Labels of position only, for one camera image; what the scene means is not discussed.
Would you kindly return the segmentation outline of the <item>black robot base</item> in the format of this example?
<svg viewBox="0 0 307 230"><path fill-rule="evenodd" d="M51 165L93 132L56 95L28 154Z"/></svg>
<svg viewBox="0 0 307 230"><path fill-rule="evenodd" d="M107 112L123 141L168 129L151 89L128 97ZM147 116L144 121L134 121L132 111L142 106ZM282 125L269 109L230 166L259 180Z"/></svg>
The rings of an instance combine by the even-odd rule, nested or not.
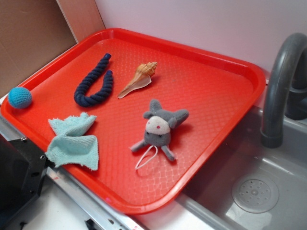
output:
<svg viewBox="0 0 307 230"><path fill-rule="evenodd" d="M46 155L30 139L0 137L0 228L40 196Z"/></svg>

